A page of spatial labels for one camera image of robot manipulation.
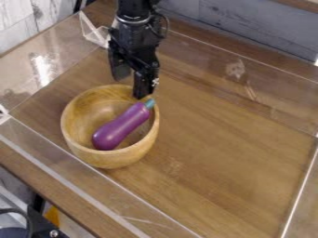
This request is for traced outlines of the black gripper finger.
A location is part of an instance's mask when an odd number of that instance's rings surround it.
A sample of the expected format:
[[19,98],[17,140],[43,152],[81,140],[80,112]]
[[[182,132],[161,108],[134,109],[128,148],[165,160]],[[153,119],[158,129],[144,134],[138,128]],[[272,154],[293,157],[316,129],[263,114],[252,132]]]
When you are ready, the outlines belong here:
[[149,68],[133,73],[132,96],[136,99],[150,95],[158,85],[158,69]]
[[108,48],[108,60],[113,79],[120,81],[130,75],[130,66],[126,62],[126,59],[113,48]]

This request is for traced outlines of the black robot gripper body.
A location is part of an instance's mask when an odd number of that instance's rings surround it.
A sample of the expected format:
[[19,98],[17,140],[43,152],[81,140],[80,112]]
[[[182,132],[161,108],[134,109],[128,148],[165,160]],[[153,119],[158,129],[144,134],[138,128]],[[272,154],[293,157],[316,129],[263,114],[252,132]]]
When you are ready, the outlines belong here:
[[164,19],[165,17],[150,17],[140,24],[116,19],[117,29],[112,32],[109,48],[118,51],[134,71],[158,68],[154,50],[168,33],[162,29]]

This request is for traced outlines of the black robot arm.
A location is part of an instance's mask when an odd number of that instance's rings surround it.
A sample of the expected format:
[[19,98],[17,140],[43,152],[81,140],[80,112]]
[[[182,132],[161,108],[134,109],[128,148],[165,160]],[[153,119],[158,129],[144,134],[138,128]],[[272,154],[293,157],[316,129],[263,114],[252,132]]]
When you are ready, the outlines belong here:
[[168,18],[157,11],[160,0],[117,0],[114,25],[109,28],[108,60],[113,79],[133,72],[132,96],[150,95],[158,83],[156,47],[166,38]]

